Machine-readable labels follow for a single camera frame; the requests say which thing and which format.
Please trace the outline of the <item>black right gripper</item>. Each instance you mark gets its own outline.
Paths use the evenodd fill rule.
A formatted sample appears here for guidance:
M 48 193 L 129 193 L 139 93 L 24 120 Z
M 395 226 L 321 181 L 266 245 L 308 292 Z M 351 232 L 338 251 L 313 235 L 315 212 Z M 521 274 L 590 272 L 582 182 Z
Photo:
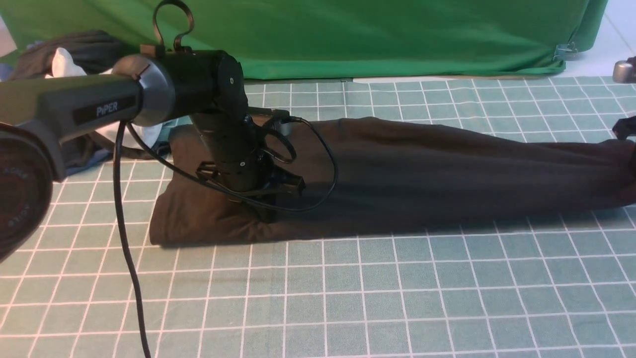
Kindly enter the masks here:
M 612 127 L 612 132 L 618 140 L 627 140 L 636 136 L 636 116 L 619 119 Z

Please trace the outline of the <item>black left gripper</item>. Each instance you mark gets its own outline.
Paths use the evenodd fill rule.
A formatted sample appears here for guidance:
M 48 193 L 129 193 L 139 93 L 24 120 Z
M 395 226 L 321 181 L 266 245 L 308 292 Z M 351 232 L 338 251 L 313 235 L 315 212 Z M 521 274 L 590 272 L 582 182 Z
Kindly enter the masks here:
M 305 189 L 305 181 L 273 163 L 270 159 L 243 159 L 235 162 L 202 162 L 197 168 L 197 177 L 220 186 L 233 195 L 226 197 L 232 202 L 244 202 L 244 198 L 261 204 L 275 206 L 277 195 L 289 193 L 300 197 Z M 277 211 L 262 206 L 256 207 L 256 217 L 260 222 L 275 222 Z

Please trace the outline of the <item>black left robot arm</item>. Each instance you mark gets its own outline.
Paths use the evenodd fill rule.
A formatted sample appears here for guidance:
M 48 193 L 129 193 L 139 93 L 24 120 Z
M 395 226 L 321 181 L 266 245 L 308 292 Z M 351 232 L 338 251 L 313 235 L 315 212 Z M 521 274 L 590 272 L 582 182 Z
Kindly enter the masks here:
M 54 182 L 66 176 L 62 144 L 109 124 L 150 127 L 189 116 L 213 160 L 197 176 L 272 220 L 276 195 L 300 196 L 302 177 L 274 164 L 296 152 L 273 129 L 282 110 L 248 106 L 241 64 L 224 51 L 129 55 L 109 75 L 1 84 L 1 259 L 39 227 Z

